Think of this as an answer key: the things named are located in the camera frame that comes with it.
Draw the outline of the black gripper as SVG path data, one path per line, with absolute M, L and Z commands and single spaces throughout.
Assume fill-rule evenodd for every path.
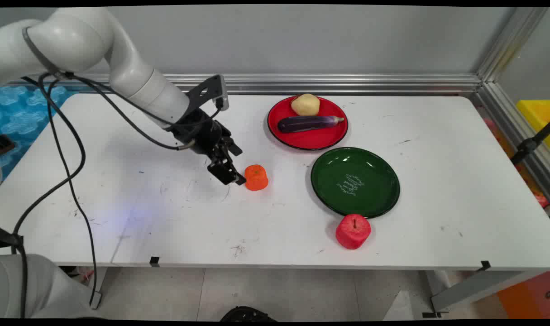
M 234 142 L 228 128 L 201 109 L 182 117 L 178 123 L 170 126 L 170 132 L 185 145 L 194 141 L 190 149 L 211 159 L 207 169 L 216 179 L 225 185 L 246 183 L 246 178 L 239 173 L 231 158 L 231 155 L 238 156 L 243 151 Z

